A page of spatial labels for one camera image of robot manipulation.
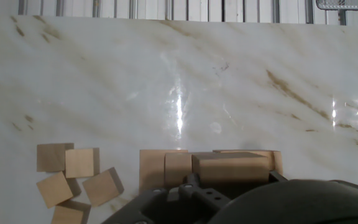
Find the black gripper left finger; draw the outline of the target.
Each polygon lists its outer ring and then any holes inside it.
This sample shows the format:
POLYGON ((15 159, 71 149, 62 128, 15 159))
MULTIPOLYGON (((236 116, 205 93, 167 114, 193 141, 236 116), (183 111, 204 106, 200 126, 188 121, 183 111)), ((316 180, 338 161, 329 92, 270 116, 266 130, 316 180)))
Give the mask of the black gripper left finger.
POLYGON ((103 224, 208 223, 231 199, 215 189, 200 187, 192 173, 171 191, 154 188, 140 193, 103 224))

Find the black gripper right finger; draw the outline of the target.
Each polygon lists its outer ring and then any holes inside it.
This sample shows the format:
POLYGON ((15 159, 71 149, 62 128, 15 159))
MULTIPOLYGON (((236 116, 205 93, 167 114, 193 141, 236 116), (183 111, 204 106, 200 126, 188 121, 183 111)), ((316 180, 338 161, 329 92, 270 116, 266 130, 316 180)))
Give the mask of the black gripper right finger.
POLYGON ((271 170, 269 172, 268 181, 269 182, 285 182, 285 181, 288 181, 288 179, 286 179, 283 175, 279 174, 277 171, 271 170))

